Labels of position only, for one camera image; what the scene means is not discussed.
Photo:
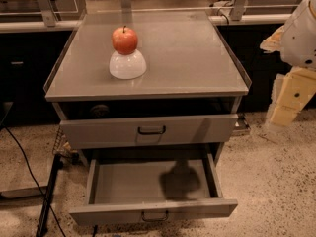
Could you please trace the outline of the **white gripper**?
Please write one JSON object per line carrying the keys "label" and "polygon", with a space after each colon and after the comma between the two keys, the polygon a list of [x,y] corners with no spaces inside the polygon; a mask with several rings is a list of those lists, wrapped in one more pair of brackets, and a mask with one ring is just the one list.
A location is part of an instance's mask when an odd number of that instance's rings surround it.
{"label": "white gripper", "polygon": [[295,66],[276,76],[268,108],[268,124],[287,127],[316,94],[316,0],[302,0],[284,26],[262,41],[260,49],[280,51],[281,59]]}

